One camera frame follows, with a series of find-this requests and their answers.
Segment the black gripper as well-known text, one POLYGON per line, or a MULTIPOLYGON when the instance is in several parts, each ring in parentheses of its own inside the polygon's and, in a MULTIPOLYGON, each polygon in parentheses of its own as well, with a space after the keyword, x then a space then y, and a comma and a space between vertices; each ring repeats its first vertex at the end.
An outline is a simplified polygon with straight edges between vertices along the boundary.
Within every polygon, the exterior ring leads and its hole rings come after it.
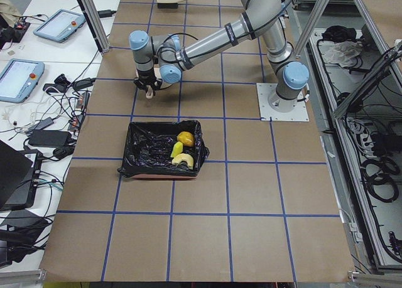
POLYGON ((138 70, 137 76, 134 78, 133 82, 140 90, 147 91, 148 87, 151 87, 154 91, 159 89, 159 80, 157 79, 154 70, 138 70))

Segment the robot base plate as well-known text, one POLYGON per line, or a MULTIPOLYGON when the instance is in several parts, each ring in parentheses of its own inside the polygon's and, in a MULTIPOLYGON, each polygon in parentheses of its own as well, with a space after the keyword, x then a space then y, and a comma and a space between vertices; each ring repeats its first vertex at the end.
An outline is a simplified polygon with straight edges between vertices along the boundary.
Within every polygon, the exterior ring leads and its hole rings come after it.
POLYGON ((276 94, 276 83, 257 83, 259 114, 262 121, 308 122, 307 105, 300 92, 297 99, 284 100, 276 94))

